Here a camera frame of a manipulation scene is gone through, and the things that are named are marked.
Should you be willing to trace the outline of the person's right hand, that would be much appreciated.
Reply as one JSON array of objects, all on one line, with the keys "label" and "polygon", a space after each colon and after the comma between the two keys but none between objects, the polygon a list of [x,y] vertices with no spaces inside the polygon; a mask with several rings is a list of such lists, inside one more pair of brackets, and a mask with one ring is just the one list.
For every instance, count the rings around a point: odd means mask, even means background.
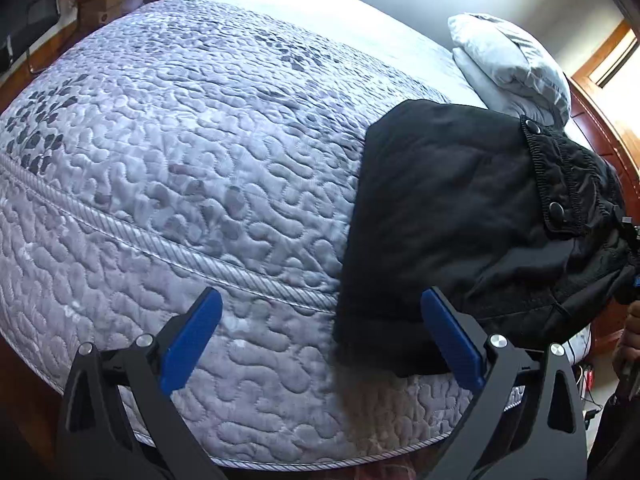
[{"label": "person's right hand", "polygon": [[622,336],[613,353],[613,368],[621,378],[627,365],[632,365],[640,356],[640,302],[634,301],[628,308]]}]

